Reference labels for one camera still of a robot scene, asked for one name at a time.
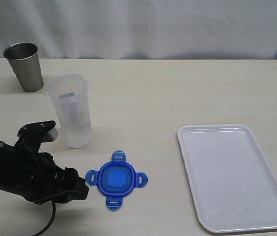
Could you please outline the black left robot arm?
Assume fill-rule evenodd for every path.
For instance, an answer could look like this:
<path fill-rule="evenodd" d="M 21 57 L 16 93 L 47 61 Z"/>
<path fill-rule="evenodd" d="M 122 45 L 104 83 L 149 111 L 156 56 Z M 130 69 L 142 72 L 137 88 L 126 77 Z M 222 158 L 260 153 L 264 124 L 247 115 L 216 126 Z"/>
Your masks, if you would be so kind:
<path fill-rule="evenodd" d="M 62 169 L 51 154 L 38 150 L 39 144 L 29 136 L 14 146 L 0 141 L 0 190 L 39 205 L 51 200 L 59 204 L 85 200 L 89 188 L 77 170 Z"/>

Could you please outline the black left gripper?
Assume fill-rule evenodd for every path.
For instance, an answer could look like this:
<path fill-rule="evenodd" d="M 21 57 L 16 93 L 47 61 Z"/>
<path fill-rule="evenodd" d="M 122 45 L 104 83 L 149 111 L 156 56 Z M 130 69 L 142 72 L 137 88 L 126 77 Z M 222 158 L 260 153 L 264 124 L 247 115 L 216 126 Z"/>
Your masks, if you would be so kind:
<path fill-rule="evenodd" d="M 87 198 L 89 188 L 76 169 L 62 169 L 50 154 L 39 153 L 25 145 L 15 145 L 14 150 L 17 159 L 13 169 L 13 194 L 35 204 L 52 199 L 57 204 L 66 204 Z"/>

